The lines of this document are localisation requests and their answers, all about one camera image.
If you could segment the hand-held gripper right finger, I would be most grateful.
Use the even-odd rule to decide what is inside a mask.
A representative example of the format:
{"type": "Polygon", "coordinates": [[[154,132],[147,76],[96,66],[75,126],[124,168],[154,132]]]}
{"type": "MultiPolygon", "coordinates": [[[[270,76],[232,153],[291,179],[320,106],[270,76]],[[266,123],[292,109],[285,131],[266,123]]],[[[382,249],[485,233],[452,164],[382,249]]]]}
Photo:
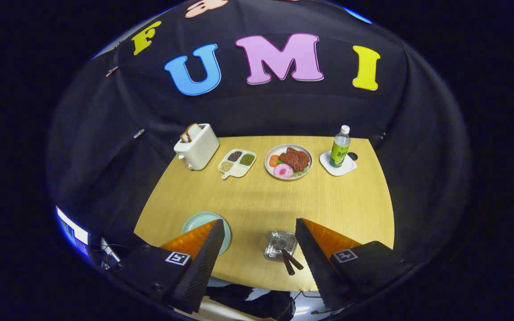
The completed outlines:
{"type": "Polygon", "coordinates": [[[361,244],[305,218],[296,219],[295,236],[330,309],[373,299],[414,269],[412,262],[377,240],[361,244]]]}

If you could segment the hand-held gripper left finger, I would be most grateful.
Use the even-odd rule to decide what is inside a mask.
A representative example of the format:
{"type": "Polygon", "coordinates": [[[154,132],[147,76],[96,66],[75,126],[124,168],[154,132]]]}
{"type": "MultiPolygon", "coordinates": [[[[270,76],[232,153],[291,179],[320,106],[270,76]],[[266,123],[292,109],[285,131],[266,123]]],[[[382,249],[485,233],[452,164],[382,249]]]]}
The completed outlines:
{"type": "Polygon", "coordinates": [[[198,312],[224,237],[216,219],[163,247],[140,244],[110,268],[110,279],[151,304],[198,312]]]}

